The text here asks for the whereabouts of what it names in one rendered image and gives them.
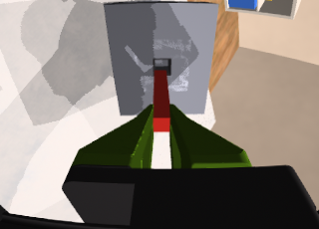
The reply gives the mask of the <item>dark red peg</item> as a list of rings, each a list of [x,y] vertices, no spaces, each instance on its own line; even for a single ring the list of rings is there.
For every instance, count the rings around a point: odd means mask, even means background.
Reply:
[[[169,94],[166,71],[155,71],[154,132],[169,132]]]

